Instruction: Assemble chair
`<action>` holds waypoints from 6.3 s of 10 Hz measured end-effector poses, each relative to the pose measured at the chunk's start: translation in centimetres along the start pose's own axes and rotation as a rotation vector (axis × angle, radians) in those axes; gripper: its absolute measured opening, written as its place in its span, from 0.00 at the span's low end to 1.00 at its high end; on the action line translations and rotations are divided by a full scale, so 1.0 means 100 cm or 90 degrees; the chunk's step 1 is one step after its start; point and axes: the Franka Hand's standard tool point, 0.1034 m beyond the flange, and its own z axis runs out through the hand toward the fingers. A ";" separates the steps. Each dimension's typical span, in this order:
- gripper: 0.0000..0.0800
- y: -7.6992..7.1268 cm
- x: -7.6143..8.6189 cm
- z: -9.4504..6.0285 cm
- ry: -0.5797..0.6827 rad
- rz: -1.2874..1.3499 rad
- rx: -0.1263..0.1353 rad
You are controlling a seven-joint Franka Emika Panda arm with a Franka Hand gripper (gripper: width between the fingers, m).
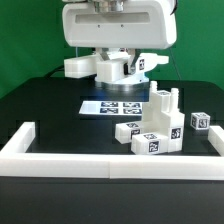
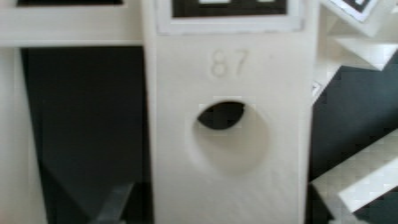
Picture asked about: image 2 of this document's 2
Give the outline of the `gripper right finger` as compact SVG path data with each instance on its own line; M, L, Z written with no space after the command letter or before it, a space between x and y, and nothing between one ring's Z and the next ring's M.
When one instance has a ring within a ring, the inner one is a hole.
M350 213L339 198L313 199L309 205L309 224L357 224L359 219Z

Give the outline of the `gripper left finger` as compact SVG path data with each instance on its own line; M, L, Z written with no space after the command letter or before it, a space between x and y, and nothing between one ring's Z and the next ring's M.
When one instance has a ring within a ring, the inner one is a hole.
M128 183L112 188L99 213L87 224L146 223L146 187Z

